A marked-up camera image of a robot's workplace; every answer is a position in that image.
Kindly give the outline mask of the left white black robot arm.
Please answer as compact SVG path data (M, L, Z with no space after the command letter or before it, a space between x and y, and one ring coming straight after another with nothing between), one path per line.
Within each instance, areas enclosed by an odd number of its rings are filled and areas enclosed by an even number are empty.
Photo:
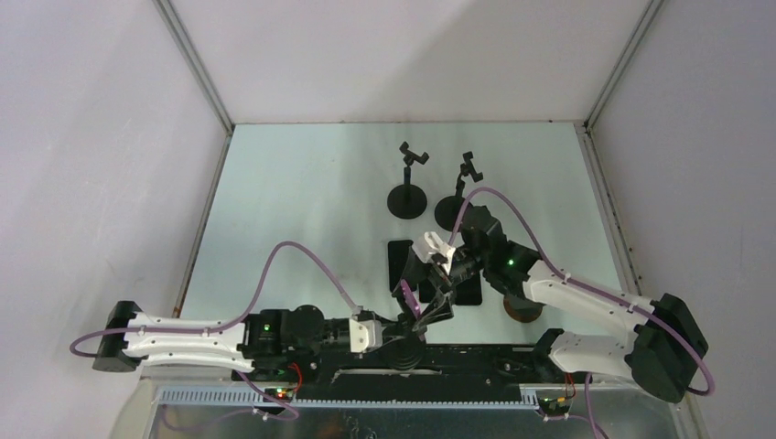
M422 358L426 338L413 322L388 320L370 311L348 318L326 318L313 305L265 309L228 327L220 320L154 316L133 301L120 301L100 335L92 368L131 372L141 364L193 365L258 372L280 380L293 363L317 359L340 348L356 357L375 351L391 369L412 369Z

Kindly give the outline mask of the black phone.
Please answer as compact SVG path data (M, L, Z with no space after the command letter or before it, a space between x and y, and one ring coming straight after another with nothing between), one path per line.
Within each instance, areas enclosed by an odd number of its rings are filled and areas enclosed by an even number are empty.
M482 304L482 285L479 275L472 276L455 287L455 305L480 306Z
M418 285L419 301L421 304L430 304L436 297L436 288L429 281L423 281Z

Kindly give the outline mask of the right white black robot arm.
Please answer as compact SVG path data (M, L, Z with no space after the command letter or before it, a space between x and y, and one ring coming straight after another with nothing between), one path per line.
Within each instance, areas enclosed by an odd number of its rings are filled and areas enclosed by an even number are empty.
M509 240L486 207L467 209L460 233L459 247L427 232L407 252L393 294L406 298L423 283L435 289L426 310L413 317L414 332L450 319L458 287L481 275L514 311L532 314L550 306L605 330L603 336L546 330L533 349L538 379L555 382L577 372L610 375L671 403L694 392L691 382L708 343L684 300L672 294L651 300L575 278L540 252Z

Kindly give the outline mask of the teal blue phone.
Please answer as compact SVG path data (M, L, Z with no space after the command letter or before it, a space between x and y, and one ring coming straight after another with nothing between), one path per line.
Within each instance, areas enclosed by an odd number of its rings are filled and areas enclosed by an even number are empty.
M393 240L387 242L388 291L390 293L393 293L402 279L412 244L412 240Z

